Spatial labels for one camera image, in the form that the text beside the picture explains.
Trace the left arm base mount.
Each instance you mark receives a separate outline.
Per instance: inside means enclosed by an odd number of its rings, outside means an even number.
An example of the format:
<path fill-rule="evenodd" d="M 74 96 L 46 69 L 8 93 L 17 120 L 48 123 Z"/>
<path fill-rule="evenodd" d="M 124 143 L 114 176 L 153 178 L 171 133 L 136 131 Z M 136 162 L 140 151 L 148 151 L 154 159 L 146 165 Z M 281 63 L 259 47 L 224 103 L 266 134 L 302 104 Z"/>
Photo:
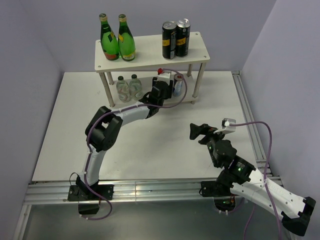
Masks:
<path fill-rule="evenodd" d="M 113 198 L 113 184 L 97 183 L 92 186 L 92 189 L 107 200 L 112 200 Z M 101 200 L 102 198 L 91 192 L 85 184 L 71 185 L 67 196 L 68 202 L 78 202 L 78 212 L 82 215 L 97 214 Z"/>

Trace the silver can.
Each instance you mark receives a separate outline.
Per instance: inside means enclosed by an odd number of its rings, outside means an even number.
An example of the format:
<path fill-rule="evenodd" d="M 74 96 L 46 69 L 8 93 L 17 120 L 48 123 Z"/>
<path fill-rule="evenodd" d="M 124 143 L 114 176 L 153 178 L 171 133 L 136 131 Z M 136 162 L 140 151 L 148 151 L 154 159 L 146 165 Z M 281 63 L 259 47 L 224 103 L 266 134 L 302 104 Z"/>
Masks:
<path fill-rule="evenodd" d="M 172 95 L 174 97 L 179 97 L 181 95 L 182 85 L 183 85 L 183 78 L 181 75 L 176 73 L 174 75 L 173 88 L 172 88 Z"/>

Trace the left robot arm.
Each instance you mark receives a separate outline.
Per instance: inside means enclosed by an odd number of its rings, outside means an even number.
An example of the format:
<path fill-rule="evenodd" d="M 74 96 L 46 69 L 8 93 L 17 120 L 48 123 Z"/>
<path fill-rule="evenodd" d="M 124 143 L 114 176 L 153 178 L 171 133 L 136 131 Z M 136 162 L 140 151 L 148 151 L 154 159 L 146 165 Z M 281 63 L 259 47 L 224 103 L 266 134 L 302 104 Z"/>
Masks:
<path fill-rule="evenodd" d="M 85 130 L 88 157 L 73 187 L 81 200 L 103 197 L 99 189 L 100 168 L 106 152 L 115 144 L 121 127 L 158 113 L 164 101 L 172 97 L 173 84 L 173 80 L 154 80 L 151 91 L 135 104 L 114 111 L 105 106 L 98 109 Z"/>

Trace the black can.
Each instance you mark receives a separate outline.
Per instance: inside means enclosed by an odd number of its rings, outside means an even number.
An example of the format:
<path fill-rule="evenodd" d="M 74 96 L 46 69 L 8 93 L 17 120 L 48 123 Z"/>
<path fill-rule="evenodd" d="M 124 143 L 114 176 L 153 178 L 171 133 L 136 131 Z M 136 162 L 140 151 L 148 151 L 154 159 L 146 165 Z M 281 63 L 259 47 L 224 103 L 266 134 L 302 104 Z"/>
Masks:
<path fill-rule="evenodd" d="M 162 56 L 171 60 L 176 54 L 177 23 L 166 21 L 162 24 Z"/>
<path fill-rule="evenodd" d="M 190 40 L 190 21 L 186 18 L 177 21 L 176 27 L 176 46 L 175 53 L 177 57 L 183 58 L 188 55 Z"/>

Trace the clear bottle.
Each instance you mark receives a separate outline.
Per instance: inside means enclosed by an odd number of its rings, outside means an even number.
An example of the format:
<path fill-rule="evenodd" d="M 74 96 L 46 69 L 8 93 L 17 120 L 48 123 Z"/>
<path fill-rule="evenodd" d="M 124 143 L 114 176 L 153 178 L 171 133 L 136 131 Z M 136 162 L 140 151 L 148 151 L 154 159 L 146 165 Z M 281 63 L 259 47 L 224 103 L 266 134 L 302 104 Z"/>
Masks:
<path fill-rule="evenodd" d="M 127 103 L 131 100 L 129 84 L 126 82 L 123 76 L 119 76 L 116 83 L 116 90 L 119 99 L 123 103 Z"/>
<path fill-rule="evenodd" d="M 129 83 L 129 91 L 131 97 L 138 101 L 143 97 L 143 87 L 141 81 L 136 74 L 131 75 L 131 81 Z"/>

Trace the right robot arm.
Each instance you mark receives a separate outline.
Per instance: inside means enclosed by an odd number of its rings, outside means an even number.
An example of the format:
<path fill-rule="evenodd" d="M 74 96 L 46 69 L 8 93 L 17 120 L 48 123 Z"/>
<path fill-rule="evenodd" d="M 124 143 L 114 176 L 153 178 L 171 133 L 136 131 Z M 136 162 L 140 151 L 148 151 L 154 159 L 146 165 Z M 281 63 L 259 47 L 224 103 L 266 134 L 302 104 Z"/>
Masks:
<path fill-rule="evenodd" d="M 306 234 L 316 200 L 310 196 L 298 196 L 267 177 L 253 164 L 238 156 L 237 150 L 225 135 L 235 132 L 238 124 L 234 119 L 224 118 L 221 128 L 190 124 L 190 140 L 198 141 L 208 149 L 212 164 L 221 168 L 216 180 L 200 183 L 203 197 L 241 196 L 274 214 L 279 226 L 303 237 Z"/>

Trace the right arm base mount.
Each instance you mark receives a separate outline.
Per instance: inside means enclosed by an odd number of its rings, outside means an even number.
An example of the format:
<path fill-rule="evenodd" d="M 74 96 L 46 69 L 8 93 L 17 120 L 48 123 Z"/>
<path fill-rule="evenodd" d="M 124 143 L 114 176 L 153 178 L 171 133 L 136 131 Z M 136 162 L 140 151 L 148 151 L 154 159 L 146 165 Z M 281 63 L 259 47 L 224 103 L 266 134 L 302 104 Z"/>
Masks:
<path fill-rule="evenodd" d="M 236 208 L 236 200 L 230 189 L 217 181 L 201 181 L 199 194 L 204 198 L 213 198 L 218 211 L 228 213 Z"/>

